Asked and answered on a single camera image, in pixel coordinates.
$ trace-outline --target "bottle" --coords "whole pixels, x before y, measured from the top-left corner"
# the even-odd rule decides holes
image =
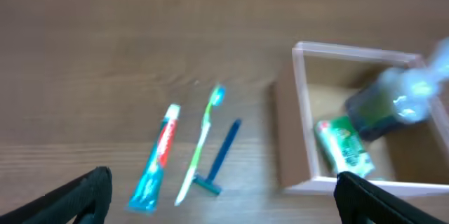
[[[449,78],[449,38],[437,46],[426,68],[385,70],[367,88],[345,102],[352,125],[364,140],[424,121],[428,100],[438,95],[440,82]]]

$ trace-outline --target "wooden surface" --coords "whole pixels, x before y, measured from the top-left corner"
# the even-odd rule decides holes
[[[448,0],[0,0],[0,212],[110,166],[107,223],[339,223],[332,197],[276,189],[272,84],[296,41],[428,53]],[[228,88],[199,167],[237,117],[217,182],[173,206],[215,82]],[[159,210],[124,207],[170,103],[182,105]],[[449,197],[412,203],[449,221]]]

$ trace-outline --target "green packet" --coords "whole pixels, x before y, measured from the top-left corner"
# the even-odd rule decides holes
[[[351,171],[364,178],[374,170],[370,155],[348,116],[319,121],[315,134],[335,173]]]

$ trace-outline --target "cardboard box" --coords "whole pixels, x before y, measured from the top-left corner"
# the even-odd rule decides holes
[[[276,81],[281,187],[331,194],[336,175],[319,149],[313,127],[344,114],[344,101],[388,67],[424,67],[419,55],[300,42]],[[376,166],[366,179],[400,197],[449,192],[448,116],[439,98],[426,122],[364,143]]]

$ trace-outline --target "blue toothpaste tube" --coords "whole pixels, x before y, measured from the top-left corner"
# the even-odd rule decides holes
[[[163,180],[163,168],[167,163],[168,153],[175,137],[180,108],[176,104],[170,105],[163,118],[158,140],[154,144],[134,195],[128,203],[130,210],[145,213],[152,213],[156,210],[159,190]]]

